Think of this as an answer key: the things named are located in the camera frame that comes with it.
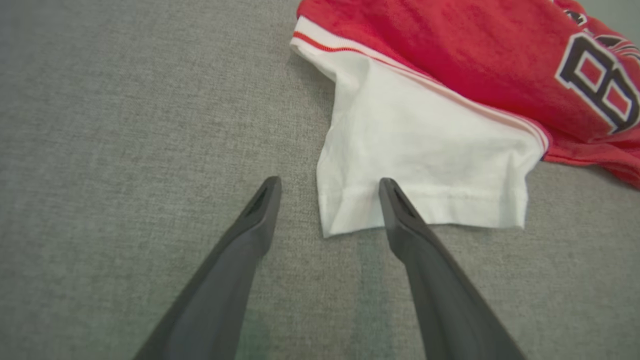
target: white fabric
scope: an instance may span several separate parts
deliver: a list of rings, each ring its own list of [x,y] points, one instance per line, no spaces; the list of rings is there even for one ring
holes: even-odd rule
[[[398,182],[428,224],[524,226],[525,176],[547,146],[539,129],[359,44],[368,56],[344,49],[348,40],[303,17],[296,32],[319,44],[294,37],[292,48],[336,82],[317,164],[325,237],[384,225],[382,177]]]

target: white trim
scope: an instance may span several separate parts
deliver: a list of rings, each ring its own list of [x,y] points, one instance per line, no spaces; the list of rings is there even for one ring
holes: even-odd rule
[[[314,41],[316,41],[317,43],[322,44],[323,46],[326,46],[326,47],[331,47],[334,49],[349,48],[349,49],[354,49],[356,51],[360,51],[366,56],[373,58],[374,60],[380,61],[382,64],[384,64],[385,66],[388,66],[393,71],[402,70],[405,76],[409,76],[412,79],[419,81],[421,84],[427,86],[430,90],[436,91],[449,98],[454,98],[458,102],[461,102],[465,106],[468,106],[470,108],[481,110],[487,113],[487,115],[490,115],[490,117],[494,117],[502,121],[510,122],[510,123],[513,123],[514,125],[517,124],[517,127],[521,127],[527,132],[530,132],[532,135],[534,135],[536,139],[539,141],[542,149],[544,149],[545,152],[549,148],[549,140],[545,132],[523,116],[516,115],[506,110],[492,108],[490,106],[480,104],[473,100],[467,99],[466,97],[458,94],[457,92],[451,90],[450,88],[447,88],[446,86],[444,86],[443,84],[438,82],[436,79],[432,78],[431,76],[427,76],[425,74],[417,72],[407,67],[406,65],[403,65],[402,63],[382,53],[379,53],[374,49],[371,49],[370,47],[364,46],[353,40],[338,37],[337,35],[334,35],[329,31],[323,29],[321,26],[305,18],[304,16],[301,16],[298,19],[295,32],[304,34],[309,38],[313,39]],[[294,37],[291,40],[291,45],[302,47],[312,53],[324,52],[300,38]]]
[[[627,104],[627,111],[625,113],[620,111],[620,109],[618,109],[617,106],[613,105],[613,103],[609,101],[609,95],[611,94],[611,90],[613,90],[614,87],[616,88],[616,91],[618,92],[618,94],[620,94],[620,97]],[[625,93],[622,92],[622,89],[620,88],[620,86],[618,86],[618,84],[616,84],[615,81],[611,81],[611,83],[609,83],[609,86],[607,86],[607,91],[605,92],[604,97],[602,98],[602,102],[604,102],[605,105],[607,105],[611,109],[611,111],[617,113],[623,119],[628,119],[629,113],[631,112],[631,107],[633,107],[633,100],[630,100],[627,97],[627,95],[625,95]]]

